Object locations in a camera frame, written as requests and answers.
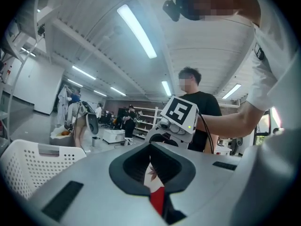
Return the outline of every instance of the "white laundry basket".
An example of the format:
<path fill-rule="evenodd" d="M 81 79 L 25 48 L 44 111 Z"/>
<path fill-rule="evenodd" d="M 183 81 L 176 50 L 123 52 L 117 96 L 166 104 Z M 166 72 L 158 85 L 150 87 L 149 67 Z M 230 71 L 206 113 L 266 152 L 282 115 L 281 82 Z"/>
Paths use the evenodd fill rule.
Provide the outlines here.
<path fill-rule="evenodd" d="M 0 157 L 0 173 L 11 190 L 29 199 L 46 181 L 84 157 L 77 147 L 15 140 Z"/>

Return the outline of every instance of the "black cable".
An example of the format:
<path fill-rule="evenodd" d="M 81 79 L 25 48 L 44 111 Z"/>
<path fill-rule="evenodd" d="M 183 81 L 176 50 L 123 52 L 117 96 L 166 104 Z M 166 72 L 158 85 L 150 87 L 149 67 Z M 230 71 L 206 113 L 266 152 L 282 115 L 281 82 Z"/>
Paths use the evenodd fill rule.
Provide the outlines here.
<path fill-rule="evenodd" d="M 207 136 L 208 136 L 208 139 L 209 139 L 209 143 L 210 143 L 210 149 L 211 149 L 211 154 L 214 154 L 214 147 L 213 147 L 213 141 L 212 141 L 212 137 L 211 137 L 211 134 L 210 134 L 210 131 L 209 131 L 209 128 L 206 124 L 206 121 L 203 117 L 202 114 L 200 114 L 200 117 L 202 118 L 202 121 L 203 121 L 203 124 L 204 124 L 204 127 L 205 127 L 205 130 L 206 130 L 206 133 L 207 133 Z"/>

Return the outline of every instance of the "white ceiling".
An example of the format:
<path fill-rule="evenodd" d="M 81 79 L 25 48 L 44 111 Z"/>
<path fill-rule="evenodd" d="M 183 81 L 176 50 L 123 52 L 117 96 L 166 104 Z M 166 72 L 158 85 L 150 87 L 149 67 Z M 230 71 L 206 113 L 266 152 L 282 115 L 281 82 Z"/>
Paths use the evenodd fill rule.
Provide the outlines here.
<path fill-rule="evenodd" d="M 244 97 L 252 79 L 252 65 L 246 60 L 253 42 L 251 23 L 240 16 L 214 22 L 181 17 L 175 23 L 162 10 L 165 1 L 40 0 L 41 13 L 48 7 L 55 10 L 45 25 L 44 55 L 52 62 L 65 62 L 66 78 L 108 98 L 165 101 L 168 98 L 161 81 L 168 81 L 173 93 L 180 95 L 177 75 L 186 66 L 198 68 L 202 74 L 201 91 L 221 98 L 241 83 L 229 99 Z M 157 58 L 148 58 L 117 13 L 124 4 L 144 28 Z M 97 80 L 75 71 L 72 65 Z M 112 91 L 111 86 L 127 97 Z"/>

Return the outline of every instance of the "person in black clothes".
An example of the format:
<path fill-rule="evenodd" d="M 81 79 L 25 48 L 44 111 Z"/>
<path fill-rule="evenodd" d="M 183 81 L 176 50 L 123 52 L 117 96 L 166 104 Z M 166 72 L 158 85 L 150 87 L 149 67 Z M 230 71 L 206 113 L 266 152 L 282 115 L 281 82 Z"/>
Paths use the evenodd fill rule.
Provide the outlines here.
<path fill-rule="evenodd" d="M 136 112 L 135 112 L 135 109 L 132 105 L 130 105 L 128 107 L 128 113 L 127 113 L 127 116 L 125 116 L 123 118 L 123 120 L 126 122 L 125 124 L 125 137 L 129 137 L 129 138 L 132 138 L 133 136 L 133 131 L 135 129 L 135 122 L 134 122 L 134 119 L 136 118 Z"/>
<path fill-rule="evenodd" d="M 199 114 L 221 116 L 221 110 L 216 98 L 204 92 L 199 91 L 198 85 L 201 81 L 201 74 L 192 68 L 185 67 L 179 72 L 179 81 L 181 90 L 186 92 L 186 95 L 180 98 L 195 103 L 198 106 Z M 192 143 L 188 149 L 198 152 L 211 153 L 210 143 L 207 138 L 207 133 L 196 130 Z M 213 147 L 215 149 L 218 136 L 211 134 Z"/>

